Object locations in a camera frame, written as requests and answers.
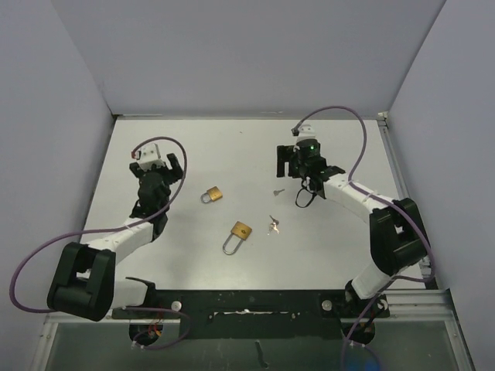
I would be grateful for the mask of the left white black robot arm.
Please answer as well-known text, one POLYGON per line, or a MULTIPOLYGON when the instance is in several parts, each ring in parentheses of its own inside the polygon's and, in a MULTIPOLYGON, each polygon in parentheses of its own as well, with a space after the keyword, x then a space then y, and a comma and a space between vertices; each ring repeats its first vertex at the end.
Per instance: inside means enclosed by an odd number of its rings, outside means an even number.
POLYGON ((157 152, 140 153, 130 164, 138 180, 138 199, 117 231, 87 243, 69 243, 63 250, 47 296, 47 305, 94 322, 111 309, 128 308, 147 318, 157 309, 152 282, 136 277, 115 277, 116 267, 138 248, 156 240, 168 222, 170 187, 184 180, 174 154, 163 161, 157 152))

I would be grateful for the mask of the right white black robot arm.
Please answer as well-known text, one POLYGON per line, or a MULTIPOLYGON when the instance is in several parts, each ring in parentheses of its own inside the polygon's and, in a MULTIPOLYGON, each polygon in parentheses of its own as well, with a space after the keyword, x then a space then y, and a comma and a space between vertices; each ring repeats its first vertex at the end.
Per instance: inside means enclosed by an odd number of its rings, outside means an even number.
POLYGON ((334 201, 369 226, 370 263, 344 289, 350 314, 361 316, 370 310, 373 296, 427 256, 426 233, 415 202, 384 197, 352 182, 345 170, 326 163, 317 140, 279 145, 276 176, 299 179, 312 199, 334 201))

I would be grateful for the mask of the small brass padlock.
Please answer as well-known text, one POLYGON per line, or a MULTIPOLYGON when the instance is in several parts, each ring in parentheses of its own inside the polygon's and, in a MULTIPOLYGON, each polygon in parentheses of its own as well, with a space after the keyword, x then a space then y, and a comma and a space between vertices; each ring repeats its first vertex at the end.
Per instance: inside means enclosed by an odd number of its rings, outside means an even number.
POLYGON ((200 196, 200 201, 204 204, 213 203, 223 198, 223 193, 217 186, 209 188, 200 196))

